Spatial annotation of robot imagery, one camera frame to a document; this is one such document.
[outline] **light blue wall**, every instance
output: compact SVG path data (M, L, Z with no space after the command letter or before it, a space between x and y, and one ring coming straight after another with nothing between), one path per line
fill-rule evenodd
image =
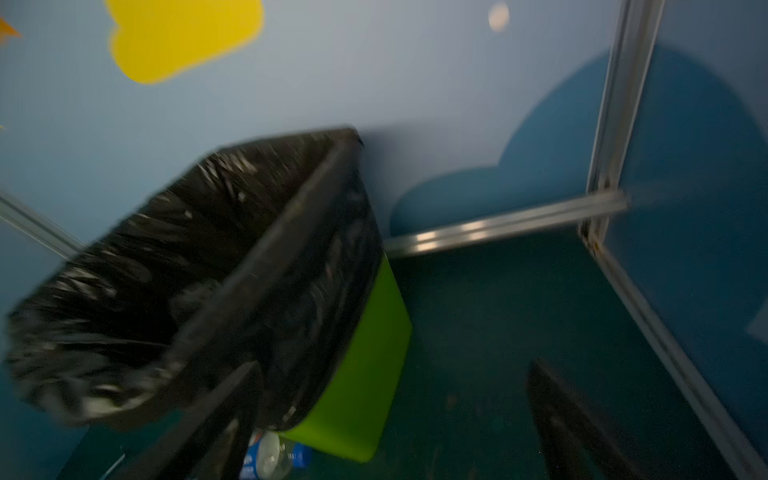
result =
M0 220L0 358L8 352L5 315L61 258ZM0 478L52 480L80 442L85 429L66 429L20 402L8 371L0 369Z
M768 458L768 3L669 0L607 246Z
M508 0L494 33L495 1L263 0L255 42L157 85L102 2L5 2L0 188L89 243L218 145L353 124L384 234L581 194L618 1Z

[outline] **trash bag liner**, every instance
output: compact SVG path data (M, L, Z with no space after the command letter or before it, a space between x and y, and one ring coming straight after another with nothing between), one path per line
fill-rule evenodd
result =
M257 424L297 425L381 261L361 148L342 129L205 157L12 311L6 363L21 396L70 425L132 428L257 360Z

